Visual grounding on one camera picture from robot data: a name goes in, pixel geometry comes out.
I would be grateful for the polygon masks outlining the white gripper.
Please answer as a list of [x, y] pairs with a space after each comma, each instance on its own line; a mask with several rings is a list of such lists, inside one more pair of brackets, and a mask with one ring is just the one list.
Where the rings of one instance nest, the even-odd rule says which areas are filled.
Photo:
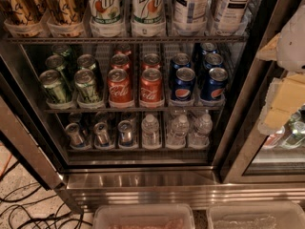
[[269, 86], [258, 119], [258, 131], [271, 135], [284, 126], [291, 115], [305, 104], [305, 5], [301, 5], [281, 33], [275, 35], [256, 57], [276, 61], [290, 72], [282, 79], [274, 78]]

